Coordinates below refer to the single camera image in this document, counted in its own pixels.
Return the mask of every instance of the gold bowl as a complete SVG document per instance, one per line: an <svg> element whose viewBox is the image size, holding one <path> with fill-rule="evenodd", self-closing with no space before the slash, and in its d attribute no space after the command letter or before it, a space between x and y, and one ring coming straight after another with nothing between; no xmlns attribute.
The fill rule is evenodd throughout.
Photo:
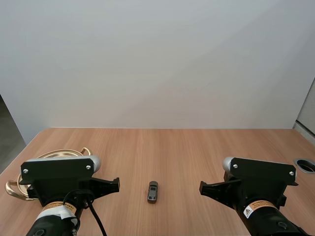
<svg viewBox="0 0 315 236"><path fill-rule="evenodd" d="M92 155L91 150L84 147L81 151L76 150L70 150L70 149L61 149L56 151L48 152L44 155L39 156L38 158L47 158L47 157L70 157L70 156L84 156L84 153L87 152L88 156ZM19 174L17 181L9 180L5 184L5 190L6 192L18 199L25 200L25 201L33 201L36 198L29 198L27 189L29 188L29 185L21 185L19 184L22 180L22 175ZM19 189L19 192L16 192L12 189L12 186L17 186Z"/></svg>

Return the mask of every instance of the white wall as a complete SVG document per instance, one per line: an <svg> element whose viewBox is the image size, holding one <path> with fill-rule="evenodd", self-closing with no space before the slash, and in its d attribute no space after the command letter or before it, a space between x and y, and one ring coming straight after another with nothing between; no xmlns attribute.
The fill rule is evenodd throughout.
<svg viewBox="0 0 315 236"><path fill-rule="evenodd" d="M51 126L291 128L315 76L313 0L2 0L0 94Z"/></svg>

